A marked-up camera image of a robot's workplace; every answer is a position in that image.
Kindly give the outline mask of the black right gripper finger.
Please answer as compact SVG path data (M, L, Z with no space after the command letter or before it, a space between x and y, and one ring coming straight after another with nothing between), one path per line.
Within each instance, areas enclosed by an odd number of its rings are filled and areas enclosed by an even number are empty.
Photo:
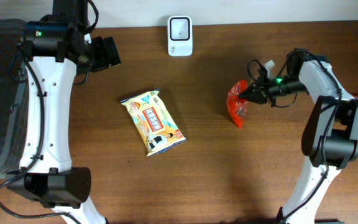
M238 97L258 97L259 92L260 91L257 82L253 82L244 91L240 92Z
M259 105L263 105L265 103L265 97L259 93L239 94L239 98L251 103L257 103Z

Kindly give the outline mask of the red candy bag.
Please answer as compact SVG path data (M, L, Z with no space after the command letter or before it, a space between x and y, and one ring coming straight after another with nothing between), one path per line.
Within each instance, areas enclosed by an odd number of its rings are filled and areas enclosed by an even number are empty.
M239 98L239 94L247 88L246 80L239 80L228 92L226 106L234 124L241 129L244 123L248 102Z

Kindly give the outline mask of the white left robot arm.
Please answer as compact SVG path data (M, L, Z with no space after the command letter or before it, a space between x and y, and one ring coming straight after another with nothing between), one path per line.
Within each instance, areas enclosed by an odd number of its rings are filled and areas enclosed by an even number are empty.
M106 223L90 198L91 171L73 167L68 143L75 77L119 65L112 37L92 37L93 1L54 1L52 13L28 22L18 53L29 87L27 131L19 168L5 188L48 209L67 223Z

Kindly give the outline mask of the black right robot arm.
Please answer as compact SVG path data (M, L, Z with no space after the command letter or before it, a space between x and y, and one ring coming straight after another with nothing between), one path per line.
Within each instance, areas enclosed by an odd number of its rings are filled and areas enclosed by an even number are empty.
M358 158L358 98L335 77L328 58L307 49L294 49L281 72L269 77L269 68L259 66L238 97L276 108L276 99L306 92L314 107L301 138L303 168L288 202L280 207L275 223L314 223L316 212L332 181Z

